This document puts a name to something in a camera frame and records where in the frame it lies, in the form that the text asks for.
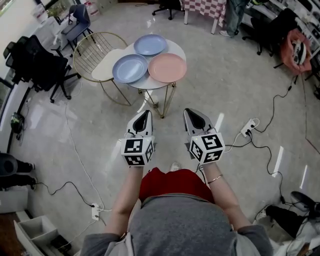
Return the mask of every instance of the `gray shirt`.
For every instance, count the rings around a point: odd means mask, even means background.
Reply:
[[[237,236],[223,210],[188,194],[167,194],[145,200],[129,227],[135,256],[236,256]],[[240,228],[261,256],[272,256],[269,238],[262,226]],[[103,256],[115,234],[90,234],[84,239],[82,256]]]

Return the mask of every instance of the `blue plate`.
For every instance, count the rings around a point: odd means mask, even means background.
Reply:
[[[114,64],[112,74],[116,81],[126,84],[139,80],[147,70],[148,62],[145,57],[139,54],[129,54]]]
[[[141,55],[155,55],[167,47],[167,41],[158,34],[146,34],[134,42],[134,50]]]

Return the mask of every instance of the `forearm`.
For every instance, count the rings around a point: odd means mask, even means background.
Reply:
[[[203,169],[208,182],[221,175],[215,163],[204,164]],[[223,177],[210,183],[209,187],[215,204],[223,209],[235,230],[251,225],[241,211],[237,196]]]
[[[131,167],[128,171],[113,204],[111,216],[105,227],[106,233],[122,236],[127,232],[130,214],[139,198],[143,172],[143,167]]]

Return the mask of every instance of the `gold bracelet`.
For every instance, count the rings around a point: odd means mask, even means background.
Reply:
[[[220,174],[218,177],[214,178],[213,180],[209,181],[208,184],[215,182],[216,180],[220,179],[223,176],[223,174]]]

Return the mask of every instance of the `checkered tablecloth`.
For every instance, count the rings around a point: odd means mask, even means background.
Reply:
[[[184,9],[191,12],[199,12],[204,16],[218,19],[220,27],[226,14],[226,0],[184,0]]]

